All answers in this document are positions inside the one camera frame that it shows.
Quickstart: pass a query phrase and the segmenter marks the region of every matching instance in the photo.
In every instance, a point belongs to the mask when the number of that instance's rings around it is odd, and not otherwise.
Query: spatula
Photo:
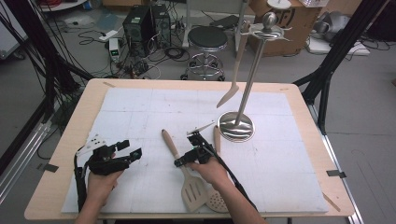
[[[219,126],[216,125],[213,130],[213,135],[215,137],[215,150],[217,151],[218,155],[220,156],[220,130]],[[211,188],[207,191],[207,203],[206,205],[215,212],[218,213],[228,213],[227,205],[225,204],[224,200],[222,199],[220,193]]]
[[[248,32],[248,27],[250,25],[250,22],[247,21],[245,23],[243,33]],[[239,47],[238,47],[238,52],[236,53],[236,60],[235,60],[235,65],[233,66],[233,82],[231,83],[231,88],[229,91],[227,91],[223,97],[220,99],[217,108],[221,107],[224,105],[228,100],[230,100],[239,90],[238,85],[236,85],[236,76],[238,75],[238,69],[239,69],[239,64],[241,63],[242,55],[244,54],[245,51],[245,45],[248,40],[248,35],[241,35],[241,39],[239,41]]]
[[[163,140],[171,150],[175,159],[179,159],[180,156],[178,155],[175,144],[165,129],[163,129]],[[193,212],[207,202],[206,187],[204,181],[200,177],[191,175],[184,165],[180,166],[180,169],[184,175],[184,184],[181,188],[181,197],[183,202],[187,205],[189,211]]]

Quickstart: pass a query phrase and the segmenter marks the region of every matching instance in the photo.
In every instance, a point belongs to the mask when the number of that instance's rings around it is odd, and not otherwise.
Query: gray floor
[[[99,26],[106,10],[88,12]],[[120,28],[122,19],[111,24]],[[80,46],[78,33],[64,34],[67,47],[90,72],[100,71],[108,62],[103,44]],[[231,80],[233,50],[218,53],[224,62],[226,81]],[[369,56],[354,56],[344,60],[336,70],[331,85],[326,119],[328,136],[347,183],[361,211],[364,223],[395,223],[396,220],[396,48],[371,50]],[[254,52],[247,47],[240,65],[238,81],[246,81]],[[256,76],[258,82],[291,83],[315,71],[325,58],[305,49],[294,57],[263,58]],[[160,79],[179,79],[186,63],[160,63]],[[150,72],[152,77],[159,73]],[[8,59],[0,63],[0,152],[4,153],[18,131],[34,112],[43,97],[39,82],[28,60]],[[40,149],[50,156],[59,141],[57,132]],[[34,155],[14,188],[0,205],[0,223],[43,223],[25,220],[24,209],[42,176],[40,164],[48,161]],[[269,218],[270,223],[286,223],[285,218]],[[73,221],[48,222],[72,223]],[[347,223],[344,218],[294,218],[293,223]]]

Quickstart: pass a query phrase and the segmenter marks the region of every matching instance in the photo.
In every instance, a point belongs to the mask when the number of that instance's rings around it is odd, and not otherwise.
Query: stool
[[[200,26],[189,32],[190,46],[203,51],[189,59],[186,74],[181,75],[181,80],[187,80],[188,72],[204,77],[219,75],[218,81],[224,81],[222,61],[209,52],[216,52],[227,47],[227,35],[219,28],[212,26]]]

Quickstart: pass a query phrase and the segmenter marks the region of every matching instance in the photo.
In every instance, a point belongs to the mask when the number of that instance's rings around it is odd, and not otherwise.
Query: white paper sheet
[[[184,177],[163,141],[167,130],[180,155],[191,150],[186,132],[228,111],[236,111],[238,92],[221,108],[224,91],[110,89],[92,126],[107,145],[129,139],[131,146],[117,152],[128,155],[142,147],[143,156],[119,179],[104,213],[187,213],[180,190]],[[312,164],[306,154],[294,116],[283,93],[252,92],[245,114],[256,126],[245,143],[221,139],[221,155],[260,212],[324,213],[328,211]],[[213,126],[201,135],[213,143]],[[79,163],[89,158],[86,155]],[[74,178],[64,202],[64,213],[78,211]],[[213,213],[206,206],[199,213]]]

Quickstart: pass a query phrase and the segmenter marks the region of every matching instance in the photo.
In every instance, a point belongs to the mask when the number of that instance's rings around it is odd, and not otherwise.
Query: wooden handle
[[[169,133],[165,129],[163,129],[162,133],[163,133],[163,140],[165,141],[166,145],[171,150],[171,152],[174,155],[175,159],[180,158],[180,156],[178,155],[177,149],[175,147],[175,144],[172,141],[171,135],[169,135]]]
[[[245,22],[244,28],[242,30],[243,33],[248,32],[249,25],[250,25],[250,21]],[[242,59],[242,55],[244,54],[247,41],[248,41],[248,35],[241,35],[241,39],[239,40],[238,52],[236,53],[237,62],[240,62]]]
[[[220,156],[221,153],[221,141],[220,141],[220,129],[218,125],[215,125],[215,128],[213,129],[213,135],[215,136],[215,149],[218,152],[218,155]]]

